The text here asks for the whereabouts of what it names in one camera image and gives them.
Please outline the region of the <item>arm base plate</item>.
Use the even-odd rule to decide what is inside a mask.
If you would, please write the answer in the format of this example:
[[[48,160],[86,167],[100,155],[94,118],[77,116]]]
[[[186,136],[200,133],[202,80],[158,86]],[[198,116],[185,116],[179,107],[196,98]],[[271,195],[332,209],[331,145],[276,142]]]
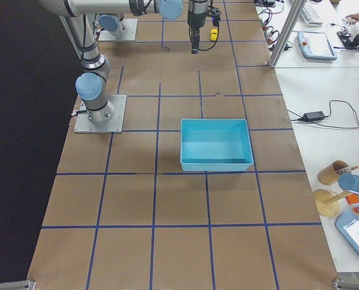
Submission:
[[[107,104],[100,111],[90,111],[81,101],[74,132],[76,134],[121,134],[124,123],[126,95],[109,95]]]
[[[137,19],[119,20],[112,15],[105,18],[101,15],[98,24],[100,26],[100,42],[134,42],[136,40]]]

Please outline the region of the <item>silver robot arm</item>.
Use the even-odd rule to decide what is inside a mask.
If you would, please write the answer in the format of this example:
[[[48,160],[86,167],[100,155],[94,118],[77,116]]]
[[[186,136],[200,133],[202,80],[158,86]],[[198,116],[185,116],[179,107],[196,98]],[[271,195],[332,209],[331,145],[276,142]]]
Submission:
[[[99,25],[112,35],[123,34],[127,30],[124,14],[100,14]]]
[[[123,36],[125,14],[138,17],[156,13],[166,20],[175,20],[182,14],[183,1],[41,1],[40,4],[63,20],[83,67],[84,73],[77,78],[75,88],[85,106],[85,116],[78,118],[76,124],[86,123],[85,130],[89,133],[121,131],[126,97],[105,93],[110,62],[100,53],[98,33],[87,16],[98,15],[103,30]]]

